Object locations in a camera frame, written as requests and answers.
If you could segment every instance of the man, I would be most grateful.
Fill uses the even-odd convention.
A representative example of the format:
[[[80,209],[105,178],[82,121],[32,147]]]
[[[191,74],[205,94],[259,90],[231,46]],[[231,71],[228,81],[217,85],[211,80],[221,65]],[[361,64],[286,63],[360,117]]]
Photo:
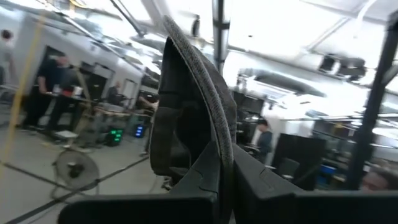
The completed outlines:
[[[269,131],[269,125],[265,119],[258,120],[257,129],[261,132],[261,135],[257,142],[259,153],[256,157],[258,161],[265,164],[267,155],[271,152],[272,132]]]
[[[15,74],[14,60],[12,59],[12,49],[10,41],[12,39],[12,32],[9,30],[1,31],[1,43],[0,43],[0,85],[3,85],[6,80],[6,68],[8,68],[10,78],[15,80],[17,84],[17,77]]]
[[[65,92],[73,93],[75,86],[79,85],[79,81],[76,74],[77,68],[70,65],[69,68],[66,68],[63,77],[60,81],[60,89],[63,94],[59,94],[55,99],[54,107],[51,111],[50,119],[46,126],[47,134],[51,134],[52,131],[57,131],[58,122],[61,119],[62,114],[69,109],[71,104],[75,104],[75,108],[78,106],[77,100],[71,99],[67,95],[64,95]],[[73,131],[73,124],[75,117],[72,114],[72,120],[70,122],[69,131]]]
[[[119,97],[118,97],[119,89],[120,89],[120,82],[119,81],[117,81],[114,86],[109,88],[108,96],[106,98],[106,101],[108,103],[111,103],[113,105],[119,105],[120,104]]]
[[[23,129],[29,130],[37,127],[40,118],[43,117],[52,101],[52,96],[47,93],[52,92],[54,87],[59,86],[67,69],[67,64],[67,57],[61,55],[56,59],[48,60],[41,66],[27,101],[27,114],[22,122]]]
[[[398,176],[384,169],[371,169],[362,179],[361,190],[398,190]]]

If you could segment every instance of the floor fan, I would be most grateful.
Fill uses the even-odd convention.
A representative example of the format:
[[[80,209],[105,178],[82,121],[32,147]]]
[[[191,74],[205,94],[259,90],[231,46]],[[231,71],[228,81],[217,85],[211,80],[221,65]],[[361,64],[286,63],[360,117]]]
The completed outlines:
[[[100,170],[90,156],[69,149],[61,152],[52,165],[56,183],[63,182],[52,190],[52,198],[58,199],[55,194],[62,184],[65,184],[66,189],[72,192],[77,193],[96,188],[96,194],[99,194]]]

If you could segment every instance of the wire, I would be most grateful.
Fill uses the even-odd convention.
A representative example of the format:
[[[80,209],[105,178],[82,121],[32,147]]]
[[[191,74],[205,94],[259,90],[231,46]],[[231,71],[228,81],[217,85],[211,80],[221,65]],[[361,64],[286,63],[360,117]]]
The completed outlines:
[[[15,137],[16,124],[18,122],[19,111],[21,110],[22,96],[23,96],[23,92],[25,90],[25,86],[27,83],[27,78],[29,77],[29,71],[30,71],[30,67],[32,65],[32,61],[34,58],[34,53],[37,48],[37,44],[40,40],[40,36],[42,34],[43,23],[45,20],[46,13],[47,13],[47,11],[40,13],[39,22],[36,24],[36,27],[34,29],[33,40],[30,45],[30,48],[29,48],[29,53],[27,55],[25,67],[24,67],[24,70],[21,75],[19,87],[14,96],[14,101],[12,103],[12,108],[11,108],[10,123],[9,123],[8,130],[7,130],[7,139],[6,139],[6,143],[4,145],[3,162],[8,162],[9,155],[12,151],[12,145],[14,143],[14,137]],[[4,168],[3,168],[3,166],[0,166],[0,181],[3,179],[3,177],[4,177]]]

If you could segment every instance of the chair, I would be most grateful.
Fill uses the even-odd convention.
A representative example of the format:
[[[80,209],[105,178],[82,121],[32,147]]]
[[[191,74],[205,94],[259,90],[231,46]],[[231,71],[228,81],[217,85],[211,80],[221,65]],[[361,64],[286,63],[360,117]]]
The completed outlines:
[[[284,179],[291,181],[294,179],[294,174],[299,166],[299,162],[289,158],[283,158],[277,169],[277,173]]]

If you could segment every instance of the gray concrete floor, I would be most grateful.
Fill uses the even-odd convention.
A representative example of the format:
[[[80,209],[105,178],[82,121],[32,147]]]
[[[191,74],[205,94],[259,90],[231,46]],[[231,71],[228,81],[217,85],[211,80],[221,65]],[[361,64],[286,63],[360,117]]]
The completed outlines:
[[[4,119],[6,119],[4,116],[0,116],[0,123]],[[0,142],[3,146],[6,142],[6,133],[7,128],[0,128]],[[140,160],[139,153],[143,150],[144,141],[145,139],[126,138],[120,146],[95,149],[88,155],[96,161],[100,176],[103,177]],[[4,147],[0,152],[0,160],[3,162],[54,180],[52,162],[62,150],[49,145],[38,134],[16,131],[14,147],[9,156],[4,156]],[[4,166],[0,169],[0,223],[7,223],[52,200],[49,195],[53,189],[52,185]],[[161,183],[162,178],[154,175],[147,160],[100,183],[99,193],[101,195],[164,194],[165,192],[160,189]],[[67,193],[67,190],[59,190],[57,195]],[[90,190],[85,193],[93,195],[95,191]],[[68,201],[83,197],[77,195]],[[56,205],[21,223],[54,224],[63,206]]]

